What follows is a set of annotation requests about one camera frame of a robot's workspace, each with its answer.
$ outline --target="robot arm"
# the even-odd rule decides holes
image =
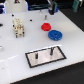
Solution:
[[[72,6],[74,12],[77,12],[77,10],[82,6],[83,1],[84,0],[74,0],[73,6]]]

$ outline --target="white table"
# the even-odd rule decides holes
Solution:
[[[60,11],[54,16],[47,10],[42,10],[41,14],[39,12],[14,13],[14,17],[11,13],[0,15],[0,23],[3,23],[3,27],[0,27],[0,46],[4,48],[0,52],[0,84],[9,84],[84,61],[84,32]],[[53,41],[48,38],[48,32],[41,30],[45,15],[52,30],[63,33],[62,40]],[[23,20],[25,37],[15,37],[14,18]],[[25,53],[50,46],[60,46],[67,59],[30,68]]]

